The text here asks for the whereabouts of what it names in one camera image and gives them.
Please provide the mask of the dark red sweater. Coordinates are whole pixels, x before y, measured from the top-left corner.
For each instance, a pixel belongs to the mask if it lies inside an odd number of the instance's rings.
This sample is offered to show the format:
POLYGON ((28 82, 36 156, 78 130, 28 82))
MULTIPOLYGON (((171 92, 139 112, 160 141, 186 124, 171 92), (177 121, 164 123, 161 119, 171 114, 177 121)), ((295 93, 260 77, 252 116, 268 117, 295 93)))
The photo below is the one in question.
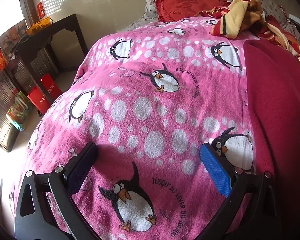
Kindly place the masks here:
POLYGON ((244 43, 257 172, 274 175, 280 217, 300 217, 300 62, 264 40, 244 43))

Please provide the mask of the colourful green gift bag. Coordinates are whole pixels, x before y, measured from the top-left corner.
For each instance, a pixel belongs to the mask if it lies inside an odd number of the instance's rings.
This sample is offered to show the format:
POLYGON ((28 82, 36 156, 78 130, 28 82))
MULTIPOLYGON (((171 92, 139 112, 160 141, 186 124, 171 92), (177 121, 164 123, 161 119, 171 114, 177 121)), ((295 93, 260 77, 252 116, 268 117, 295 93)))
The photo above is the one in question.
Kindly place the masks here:
POLYGON ((20 132, 24 130, 25 121, 33 104, 22 92, 14 98, 14 102, 6 113, 9 122, 20 132))

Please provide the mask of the red gift bag front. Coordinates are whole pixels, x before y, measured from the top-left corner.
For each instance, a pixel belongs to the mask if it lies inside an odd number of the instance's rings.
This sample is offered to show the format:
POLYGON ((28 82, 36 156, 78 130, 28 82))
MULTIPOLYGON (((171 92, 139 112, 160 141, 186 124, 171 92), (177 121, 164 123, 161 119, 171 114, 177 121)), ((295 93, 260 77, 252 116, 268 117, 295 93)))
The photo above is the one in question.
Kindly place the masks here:
POLYGON ((41 92, 41 90, 37 86, 34 86, 30 90, 27 97, 33 103, 36 109, 38 109, 38 111, 40 111, 40 113, 42 114, 45 114, 51 106, 46 96, 41 92))

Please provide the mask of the red gift bag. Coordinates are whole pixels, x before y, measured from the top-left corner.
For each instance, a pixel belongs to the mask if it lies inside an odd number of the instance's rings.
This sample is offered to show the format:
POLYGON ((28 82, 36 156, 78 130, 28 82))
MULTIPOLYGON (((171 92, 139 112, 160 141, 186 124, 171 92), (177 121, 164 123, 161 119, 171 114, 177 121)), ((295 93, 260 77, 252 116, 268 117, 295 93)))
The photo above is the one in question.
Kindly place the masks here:
POLYGON ((41 92, 41 90, 37 86, 34 86, 30 90, 27 97, 33 103, 36 109, 38 109, 38 111, 40 111, 40 113, 42 114, 45 114, 51 106, 46 96, 41 92))
POLYGON ((56 100, 62 94, 62 91, 57 86, 50 74, 43 75, 40 81, 53 100, 56 100))

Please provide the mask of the red gift bag rear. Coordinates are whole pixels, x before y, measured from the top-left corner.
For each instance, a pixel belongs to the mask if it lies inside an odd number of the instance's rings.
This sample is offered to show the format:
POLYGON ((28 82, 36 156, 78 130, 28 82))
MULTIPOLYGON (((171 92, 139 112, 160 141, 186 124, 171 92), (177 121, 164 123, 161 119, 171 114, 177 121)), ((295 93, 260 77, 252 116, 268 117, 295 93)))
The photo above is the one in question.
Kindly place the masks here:
POLYGON ((56 100, 62 94, 62 91, 57 86, 50 74, 43 75, 40 81, 53 100, 56 100))

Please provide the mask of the pink penguin blanket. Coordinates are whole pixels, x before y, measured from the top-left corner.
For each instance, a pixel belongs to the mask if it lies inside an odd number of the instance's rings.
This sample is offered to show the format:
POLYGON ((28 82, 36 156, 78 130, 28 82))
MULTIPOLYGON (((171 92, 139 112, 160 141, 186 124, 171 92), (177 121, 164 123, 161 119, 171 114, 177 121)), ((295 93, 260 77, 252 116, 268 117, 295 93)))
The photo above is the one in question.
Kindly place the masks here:
POLYGON ((254 173, 244 43, 213 36, 216 20, 150 23, 98 40, 34 129, 14 176, 50 173, 85 145, 97 159, 72 199, 99 239, 196 239, 221 195, 200 160, 209 143, 254 173))

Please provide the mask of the yellow red blanket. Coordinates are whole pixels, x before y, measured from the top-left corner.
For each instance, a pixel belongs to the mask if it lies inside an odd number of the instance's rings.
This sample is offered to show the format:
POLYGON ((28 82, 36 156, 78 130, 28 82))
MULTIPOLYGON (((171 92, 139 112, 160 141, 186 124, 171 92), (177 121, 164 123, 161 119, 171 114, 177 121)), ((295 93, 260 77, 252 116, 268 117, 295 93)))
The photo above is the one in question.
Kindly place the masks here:
POLYGON ((218 20, 210 30, 211 35, 235 39, 248 30, 258 38, 289 51, 300 62, 300 44, 296 37, 285 31, 274 16, 263 16, 260 0, 232 0, 227 7, 214 7, 196 15, 218 20))

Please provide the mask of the dark wooden table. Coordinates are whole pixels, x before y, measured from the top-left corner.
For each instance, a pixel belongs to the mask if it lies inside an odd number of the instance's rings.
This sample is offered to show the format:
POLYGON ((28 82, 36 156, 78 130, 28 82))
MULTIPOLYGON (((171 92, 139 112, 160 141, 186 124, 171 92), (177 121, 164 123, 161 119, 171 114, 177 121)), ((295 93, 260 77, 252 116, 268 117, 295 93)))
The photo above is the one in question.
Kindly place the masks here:
POLYGON ((51 43, 51 37, 53 37, 53 35, 60 32, 61 30, 67 30, 69 32, 74 31, 83 55, 87 55, 89 49, 85 42, 76 14, 67 16, 51 24, 39 33, 31 35, 26 41, 17 46, 16 59, 11 60, 7 64, 7 67, 5 69, 6 73, 11 78, 15 87, 17 87, 24 94, 27 95, 28 92, 26 92, 26 90, 22 87, 22 85, 14 76, 18 70, 18 63, 22 63, 24 68, 28 70, 29 76, 33 81, 34 85, 38 87, 39 90, 45 95, 48 102, 54 102, 50 93, 47 91, 47 89, 44 88, 43 84, 41 83, 39 74, 37 74, 34 68, 31 66, 31 62, 36 59, 36 57, 38 56, 38 52, 41 49, 45 48, 51 43))

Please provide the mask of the orange plastic basket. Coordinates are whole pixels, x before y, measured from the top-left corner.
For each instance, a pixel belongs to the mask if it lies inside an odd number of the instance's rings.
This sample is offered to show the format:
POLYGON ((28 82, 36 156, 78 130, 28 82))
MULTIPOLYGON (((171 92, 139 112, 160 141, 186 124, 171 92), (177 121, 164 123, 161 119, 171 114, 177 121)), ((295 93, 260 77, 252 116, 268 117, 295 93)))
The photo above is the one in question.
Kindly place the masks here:
POLYGON ((53 24, 53 20, 51 19, 51 17, 44 18, 44 19, 34 23, 33 25, 31 25, 27 29, 26 33, 28 35, 35 35, 35 34, 39 33, 40 31, 42 31, 43 29, 50 26, 51 24, 53 24))

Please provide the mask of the red heart cushion left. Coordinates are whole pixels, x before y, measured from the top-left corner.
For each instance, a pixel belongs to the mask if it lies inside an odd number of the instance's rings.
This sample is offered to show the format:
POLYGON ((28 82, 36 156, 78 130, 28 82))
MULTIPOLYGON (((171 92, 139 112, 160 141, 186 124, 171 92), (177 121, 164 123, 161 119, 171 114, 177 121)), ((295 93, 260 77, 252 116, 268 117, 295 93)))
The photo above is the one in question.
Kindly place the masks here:
POLYGON ((158 21, 174 22, 193 17, 198 12, 214 7, 227 7, 227 0, 156 0, 158 21))

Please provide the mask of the red wall decoration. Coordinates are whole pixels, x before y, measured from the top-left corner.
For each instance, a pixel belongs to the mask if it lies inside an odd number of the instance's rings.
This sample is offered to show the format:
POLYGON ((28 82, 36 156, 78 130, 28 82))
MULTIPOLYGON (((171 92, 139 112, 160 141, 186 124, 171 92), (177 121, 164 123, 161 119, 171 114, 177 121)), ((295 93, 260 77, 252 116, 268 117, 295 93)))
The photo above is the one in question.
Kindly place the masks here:
POLYGON ((37 8, 37 14, 38 14, 39 19, 44 18, 44 16, 45 16, 46 14, 45 14, 44 7, 43 7, 42 2, 39 2, 39 3, 36 5, 36 8, 37 8))

